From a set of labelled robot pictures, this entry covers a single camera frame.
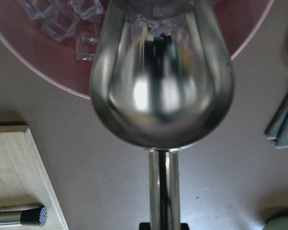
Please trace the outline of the wooden cutting board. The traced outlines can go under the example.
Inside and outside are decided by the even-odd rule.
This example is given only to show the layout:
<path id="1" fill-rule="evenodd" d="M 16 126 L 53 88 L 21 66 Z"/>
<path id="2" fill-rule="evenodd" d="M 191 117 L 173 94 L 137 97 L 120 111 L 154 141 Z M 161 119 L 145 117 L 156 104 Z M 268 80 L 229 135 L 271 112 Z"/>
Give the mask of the wooden cutting board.
<path id="1" fill-rule="evenodd" d="M 0 126 L 0 211 L 41 206 L 48 211 L 43 229 L 68 229 L 30 128 Z"/>

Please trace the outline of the mint green bowl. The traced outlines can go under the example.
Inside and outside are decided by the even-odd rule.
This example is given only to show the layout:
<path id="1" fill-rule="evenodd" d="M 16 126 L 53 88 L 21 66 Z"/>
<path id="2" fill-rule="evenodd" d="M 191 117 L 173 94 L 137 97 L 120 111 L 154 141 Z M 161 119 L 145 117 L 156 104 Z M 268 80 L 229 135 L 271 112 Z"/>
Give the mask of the mint green bowl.
<path id="1" fill-rule="evenodd" d="M 288 230 L 288 216 L 280 216 L 268 221 L 263 230 Z"/>

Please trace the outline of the metal ice scoop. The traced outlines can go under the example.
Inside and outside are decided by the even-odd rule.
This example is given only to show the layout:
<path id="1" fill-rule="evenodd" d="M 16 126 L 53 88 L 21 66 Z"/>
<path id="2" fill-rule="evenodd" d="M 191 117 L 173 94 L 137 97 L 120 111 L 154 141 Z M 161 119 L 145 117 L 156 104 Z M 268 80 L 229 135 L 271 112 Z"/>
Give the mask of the metal ice scoop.
<path id="1" fill-rule="evenodd" d="M 178 153 L 218 126 L 233 93 L 210 1 L 109 2 L 90 95 L 112 134 L 148 150 L 150 229 L 181 229 Z"/>

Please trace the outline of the clear plastic ice cubes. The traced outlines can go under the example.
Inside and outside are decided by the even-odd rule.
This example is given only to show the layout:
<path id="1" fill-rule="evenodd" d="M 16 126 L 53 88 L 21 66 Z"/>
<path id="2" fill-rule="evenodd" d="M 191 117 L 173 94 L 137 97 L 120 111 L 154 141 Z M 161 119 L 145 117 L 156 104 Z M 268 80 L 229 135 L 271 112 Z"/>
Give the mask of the clear plastic ice cubes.
<path id="1" fill-rule="evenodd" d="M 40 20 L 40 30 L 61 43 L 76 41 L 76 59 L 92 61 L 105 18 L 114 8 L 123 14 L 127 46 L 150 48 L 153 55 L 174 50 L 184 33 L 185 0 L 20 0 L 28 18 Z"/>

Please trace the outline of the dark grey folded cloth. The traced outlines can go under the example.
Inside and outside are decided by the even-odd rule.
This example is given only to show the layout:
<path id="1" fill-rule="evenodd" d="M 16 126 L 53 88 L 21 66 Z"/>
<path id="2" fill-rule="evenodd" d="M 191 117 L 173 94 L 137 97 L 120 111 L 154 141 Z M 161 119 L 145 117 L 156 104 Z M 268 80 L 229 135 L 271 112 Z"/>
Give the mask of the dark grey folded cloth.
<path id="1" fill-rule="evenodd" d="M 288 148 L 288 96 L 265 131 L 265 137 L 275 140 L 276 149 Z"/>

